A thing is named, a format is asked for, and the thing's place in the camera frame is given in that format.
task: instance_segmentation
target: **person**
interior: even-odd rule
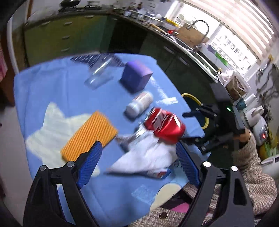
[[[256,225],[273,204],[277,196],[277,188],[274,179],[262,172],[260,158],[256,150],[256,141],[250,130],[246,129],[244,134],[235,137],[235,139],[240,141],[240,149],[232,152],[232,158],[234,165],[242,173],[247,191],[252,200],[254,222]],[[216,185],[209,206],[209,212],[203,224],[212,218],[218,200],[219,189],[220,185]],[[197,189],[188,183],[183,187],[183,191],[193,199]],[[181,213],[159,207],[131,223],[129,227],[177,227],[186,212]]]

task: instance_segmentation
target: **ridged orange block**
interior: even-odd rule
[[[96,111],[60,151],[62,158],[65,161],[76,161],[81,153],[89,151],[96,140],[104,147],[117,133],[117,129],[111,125],[105,115]]]

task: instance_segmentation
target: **beige sweater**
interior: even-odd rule
[[[274,180],[267,174],[262,173],[254,136],[251,136],[251,139],[245,147],[239,151],[234,151],[232,157],[234,165],[238,167],[243,175],[249,196],[253,202],[254,215],[265,213],[273,204],[277,195],[277,189]],[[220,185],[216,185],[209,206],[211,213],[216,208],[219,189]],[[194,198],[197,192],[197,189],[189,183],[183,187],[183,190],[192,198]],[[166,212],[168,217],[160,219],[159,215],[162,212]],[[130,224],[129,227],[177,227],[184,216],[185,213],[157,208],[148,215]],[[212,214],[208,214],[204,222],[211,219],[211,217]]]

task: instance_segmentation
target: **purple box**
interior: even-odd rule
[[[145,88],[153,72],[140,61],[127,62],[121,83],[131,93],[136,93]]]

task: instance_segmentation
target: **cutting board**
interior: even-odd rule
[[[194,48],[195,45],[198,45],[202,41],[205,35],[193,27],[191,27],[190,30],[188,30],[188,26],[188,24],[185,24],[183,27],[179,29],[179,34],[177,35],[177,38],[182,40],[191,48]],[[206,37],[203,42],[207,42],[208,40],[209,38]]]

